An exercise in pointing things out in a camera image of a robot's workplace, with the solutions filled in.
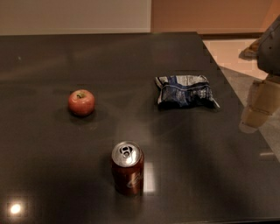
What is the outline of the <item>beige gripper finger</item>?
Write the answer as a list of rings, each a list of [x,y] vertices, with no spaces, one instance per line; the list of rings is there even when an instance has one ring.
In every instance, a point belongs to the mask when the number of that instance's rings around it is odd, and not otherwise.
[[[239,128],[254,133],[280,108],[280,76],[269,74],[265,80],[254,80],[241,113]]]

